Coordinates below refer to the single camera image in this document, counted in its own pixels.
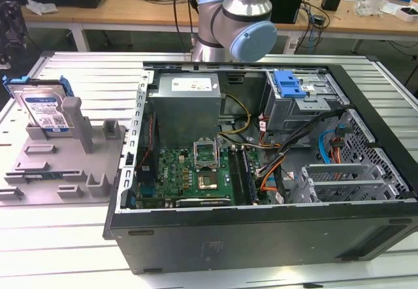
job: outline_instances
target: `hard drive label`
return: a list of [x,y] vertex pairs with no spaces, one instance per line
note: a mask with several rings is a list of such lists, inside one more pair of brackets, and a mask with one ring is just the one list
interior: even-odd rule
[[25,101],[40,128],[50,132],[68,130],[64,115],[57,111],[58,102],[55,98],[25,98]]

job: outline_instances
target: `sticker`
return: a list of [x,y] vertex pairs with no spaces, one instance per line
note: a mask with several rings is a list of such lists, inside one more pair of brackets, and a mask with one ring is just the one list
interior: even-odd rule
[[283,177],[283,180],[295,180],[293,172],[287,173],[287,177]]
[[279,202],[279,204],[283,204],[285,201],[285,199],[283,198],[283,196],[281,196],[279,192],[276,192],[276,200],[277,202]]
[[201,246],[201,259],[205,262],[218,260],[223,247],[223,241],[205,241]]
[[312,85],[303,85],[302,90],[303,91],[315,91],[315,88]]
[[42,175],[25,175],[25,178],[43,178]]
[[175,78],[171,81],[172,91],[212,91],[210,78]]
[[57,111],[58,102],[55,98],[26,98],[25,101],[40,128],[52,132],[68,130],[64,115]]
[[260,131],[266,131],[266,122],[260,121]]

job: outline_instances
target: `green circuit board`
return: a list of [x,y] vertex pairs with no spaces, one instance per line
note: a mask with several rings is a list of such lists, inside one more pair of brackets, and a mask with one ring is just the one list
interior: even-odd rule
[[[249,149],[246,153],[251,169],[255,171],[259,166],[257,152]],[[199,155],[201,161],[214,158],[211,149],[201,149]],[[170,203],[174,205],[182,198],[226,198],[234,205],[232,185],[227,149],[219,151],[216,172],[209,169],[196,171],[193,148],[162,149],[155,187],[147,197],[143,197],[139,190],[137,204],[140,208],[160,208]]]
[[[184,157],[184,162],[180,162],[179,156]],[[203,153],[201,159],[211,160],[213,157],[213,154]],[[157,196],[164,198],[177,198],[179,196],[185,198],[217,197],[228,198],[233,201],[228,156],[221,155],[220,162],[217,172],[210,170],[196,172],[193,149],[162,150],[159,157]],[[203,177],[203,182],[202,178],[200,181],[204,184],[207,177],[210,176],[212,178],[209,179],[209,182],[213,185],[212,188],[200,189],[199,177]]]

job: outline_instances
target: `yellow wire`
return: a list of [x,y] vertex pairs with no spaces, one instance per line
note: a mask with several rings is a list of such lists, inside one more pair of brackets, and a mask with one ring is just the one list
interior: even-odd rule
[[228,131],[221,131],[220,134],[238,134],[239,132],[242,132],[246,130],[249,126],[249,123],[251,122],[251,114],[249,113],[248,109],[245,105],[242,104],[241,101],[239,101],[236,97],[230,94],[225,94],[225,96],[232,98],[235,102],[237,102],[247,113],[247,122],[244,127],[236,129],[236,130],[228,130]]

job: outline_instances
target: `red wire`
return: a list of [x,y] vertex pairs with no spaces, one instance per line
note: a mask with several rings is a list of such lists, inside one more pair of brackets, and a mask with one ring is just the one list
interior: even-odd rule
[[151,145],[152,145],[152,122],[153,122],[153,118],[152,116],[150,116],[150,142],[148,144],[148,149],[146,150],[146,153],[144,155],[144,158],[142,159],[142,162],[139,164],[138,168],[141,168],[142,164],[144,164],[146,158],[148,157],[148,155],[150,154],[151,151]]

